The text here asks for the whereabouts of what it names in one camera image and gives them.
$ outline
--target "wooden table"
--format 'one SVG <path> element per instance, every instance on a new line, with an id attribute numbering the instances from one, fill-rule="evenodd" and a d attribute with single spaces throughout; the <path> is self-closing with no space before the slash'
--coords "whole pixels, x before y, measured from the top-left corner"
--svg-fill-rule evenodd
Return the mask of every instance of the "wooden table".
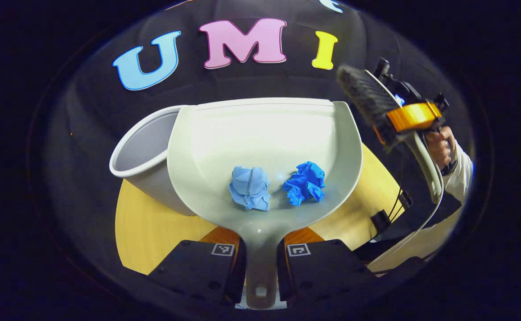
<path id="1" fill-rule="evenodd" d="M 376 156 L 365 145 L 363 150 L 362 174 L 352 195 L 334 213 L 310 226 L 325 240 L 340 239 L 351 250 L 376 235 L 369 218 L 382 209 L 389 213 L 399 191 Z M 123 181 L 116 205 L 116 246 L 126 268 L 147 275 L 181 240 L 198 241 L 214 228 L 200 217 L 174 212 Z"/>

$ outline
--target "brush bristles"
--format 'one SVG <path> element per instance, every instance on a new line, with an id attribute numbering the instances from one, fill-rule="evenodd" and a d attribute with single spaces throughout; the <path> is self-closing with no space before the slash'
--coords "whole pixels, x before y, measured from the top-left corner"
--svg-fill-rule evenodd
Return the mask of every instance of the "brush bristles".
<path id="1" fill-rule="evenodd" d="M 336 79 L 369 126 L 384 122 L 387 112 L 400 107 L 389 91 L 366 71 L 342 65 Z"/>

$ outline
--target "letter m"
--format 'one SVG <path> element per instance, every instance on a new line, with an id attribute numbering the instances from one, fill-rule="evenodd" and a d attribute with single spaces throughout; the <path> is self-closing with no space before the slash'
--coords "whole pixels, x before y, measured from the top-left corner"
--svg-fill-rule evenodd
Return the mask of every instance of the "letter m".
<path id="1" fill-rule="evenodd" d="M 286 21 L 279 19 L 261 19 L 251 28 L 248 34 L 242 33 L 230 21 L 215 21 L 203 25 L 200 31 L 207 33 L 209 40 L 209 60 L 205 68 L 216 69 L 231 64 L 231 59 L 224 55 L 224 47 L 244 63 L 258 44 L 258 52 L 252 59 L 262 63 L 280 63 L 286 61 L 282 53 L 281 33 Z"/>

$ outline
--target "blue letter u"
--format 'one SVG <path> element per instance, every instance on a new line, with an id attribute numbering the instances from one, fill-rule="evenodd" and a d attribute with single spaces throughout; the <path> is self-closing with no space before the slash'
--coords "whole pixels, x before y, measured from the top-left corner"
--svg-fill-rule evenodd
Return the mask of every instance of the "blue letter u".
<path id="1" fill-rule="evenodd" d="M 128 90 L 142 90 L 152 87 L 169 77 L 177 68 L 178 57 L 175 39 L 179 35 L 181 35 L 181 31 L 173 31 L 152 40 L 152 45 L 159 47 L 161 66 L 151 73 L 144 73 L 140 69 L 138 53 L 144 49 L 142 46 L 130 49 L 116 58 L 112 66 L 118 68 L 118 75 L 122 85 Z"/>

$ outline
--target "white dustpan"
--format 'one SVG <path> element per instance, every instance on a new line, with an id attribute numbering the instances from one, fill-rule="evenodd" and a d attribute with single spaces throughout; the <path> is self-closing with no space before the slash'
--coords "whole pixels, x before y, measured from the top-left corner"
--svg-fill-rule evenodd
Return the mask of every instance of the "white dustpan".
<path id="1" fill-rule="evenodd" d="M 283 183 L 307 161 L 325 173 L 324 199 L 288 203 Z M 277 246 L 325 218 L 350 196 L 362 172 L 362 140 L 345 102 L 259 98 L 184 106 L 169 140 L 168 171 L 197 215 L 240 235 L 247 252 L 247 303 L 268 309 L 277 289 Z M 235 166 L 268 173 L 270 210 L 244 210 L 228 185 Z"/>

